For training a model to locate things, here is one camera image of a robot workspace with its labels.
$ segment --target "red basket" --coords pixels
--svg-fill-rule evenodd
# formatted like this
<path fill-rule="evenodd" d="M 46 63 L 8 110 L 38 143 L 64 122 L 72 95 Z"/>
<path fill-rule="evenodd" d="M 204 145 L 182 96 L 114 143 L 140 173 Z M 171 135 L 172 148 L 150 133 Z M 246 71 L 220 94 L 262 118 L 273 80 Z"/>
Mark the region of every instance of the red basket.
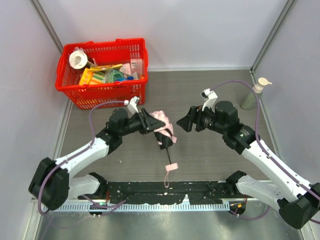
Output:
<path fill-rule="evenodd" d="M 82 48 L 98 65 L 130 63 L 130 59 L 142 59 L 144 79 L 129 80 L 96 85 L 78 85 L 82 73 L 69 64 L 69 56 L 75 47 Z M 92 109 L 107 101 L 130 100 L 137 96 L 138 104 L 145 103 L 146 84 L 148 82 L 148 52 L 143 38 L 116 39 L 110 42 L 83 42 L 67 44 L 63 48 L 56 70 L 55 88 L 65 95 L 80 109 Z M 122 104 L 107 104 L 102 108 L 117 107 Z"/>

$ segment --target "soap dispenser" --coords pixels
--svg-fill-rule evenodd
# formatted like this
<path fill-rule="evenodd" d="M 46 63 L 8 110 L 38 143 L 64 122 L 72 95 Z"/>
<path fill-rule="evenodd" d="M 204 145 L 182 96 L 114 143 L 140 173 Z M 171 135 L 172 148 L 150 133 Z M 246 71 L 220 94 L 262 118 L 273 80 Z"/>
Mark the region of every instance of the soap dispenser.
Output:
<path fill-rule="evenodd" d="M 258 82 L 253 86 L 253 91 L 256 93 L 256 95 L 258 96 L 258 100 L 261 99 L 262 97 L 262 90 L 264 89 L 265 86 L 267 86 L 268 84 L 272 84 L 271 82 L 269 82 L 267 79 L 265 79 L 264 77 L 260 77 L 258 79 Z M 255 108 L 255 106 L 257 105 L 257 101 L 256 101 L 256 97 L 255 94 L 250 91 L 242 100 L 240 107 L 246 110 L 249 109 L 253 109 Z"/>

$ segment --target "gray tabletop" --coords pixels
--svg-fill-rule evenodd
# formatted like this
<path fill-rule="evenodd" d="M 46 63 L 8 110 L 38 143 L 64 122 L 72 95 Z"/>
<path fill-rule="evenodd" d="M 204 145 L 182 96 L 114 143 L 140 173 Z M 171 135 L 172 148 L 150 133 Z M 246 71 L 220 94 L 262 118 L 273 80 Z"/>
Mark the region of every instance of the gray tabletop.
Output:
<path fill-rule="evenodd" d="M 267 179 L 254 164 L 228 148 L 220 134 L 209 130 L 186 133 L 176 125 L 176 121 L 187 114 L 190 106 L 203 104 L 201 91 L 229 80 L 242 80 L 252 85 L 248 70 L 149 72 L 143 107 L 149 113 L 163 110 L 172 122 L 177 137 L 177 143 L 169 152 L 179 168 L 170 173 L 170 180 L 225 180 L 237 170 L 258 180 Z M 248 89 L 238 83 L 227 84 L 216 90 L 218 101 L 231 101 L 238 109 L 240 121 L 254 128 L 257 110 L 239 107 L 247 92 Z M 113 110 L 97 109 L 92 114 L 96 133 L 105 126 Z M 91 140 L 88 115 L 88 110 L 72 107 L 62 156 Z M 259 134 L 273 149 L 265 120 L 261 116 Z M 133 133 L 123 138 L 123 144 L 115 152 L 95 161 L 77 176 L 97 172 L 108 181 L 163 181 L 167 164 L 166 151 L 160 150 L 153 133 Z"/>

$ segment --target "white cable connector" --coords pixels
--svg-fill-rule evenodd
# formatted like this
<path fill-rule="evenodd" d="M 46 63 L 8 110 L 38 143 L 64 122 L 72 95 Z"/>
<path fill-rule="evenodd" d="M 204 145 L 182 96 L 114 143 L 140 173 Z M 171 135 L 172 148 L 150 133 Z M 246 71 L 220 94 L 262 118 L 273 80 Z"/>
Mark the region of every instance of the white cable connector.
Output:
<path fill-rule="evenodd" d="M 205 103 L 202 106 L 202 111 L 205 110 L 205 107 L 211 108 L 215 104 L 218 96 L 215 91 L 211 91 L 210 88 L 203 90 L 201 97 L 205 100 Z"/>
<path fill-rule="evenodd" d="M 125 100 L 124 105 L 127 106 L 130 113 L 132 113 L 132 114 L 139 113 L 138 108 L 137 108 L 137 104 L 138 104 L 139 100 L 140 100 L 139 97 L 134 96 L 133 98 L 131 98 L 130 101 Z"/>

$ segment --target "white wall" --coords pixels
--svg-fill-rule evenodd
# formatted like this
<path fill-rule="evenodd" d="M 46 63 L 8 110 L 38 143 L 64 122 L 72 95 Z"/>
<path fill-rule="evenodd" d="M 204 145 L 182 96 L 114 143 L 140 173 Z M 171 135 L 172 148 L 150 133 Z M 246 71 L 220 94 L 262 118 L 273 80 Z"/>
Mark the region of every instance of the white wall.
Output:
<path fill-rule="evenodd" d="M 55 89 L 58 50 L 28 0 L 0 10 L 0 239 L 21 240 L 29 184 L 52 156 L 67 98 Z"/>
<path fill-rule="evenodd" d="M 62 44 L 145 38 L 150 69 L 250 68 L 286 0 L 40 0 Z"/>
<path fill-rule="evenodd" d="M 273 82 L 263 102 L 280 155 L 312 183 L 320 182 L 319 9 L 319 0 L 298 0 L 257 69 Z"/>

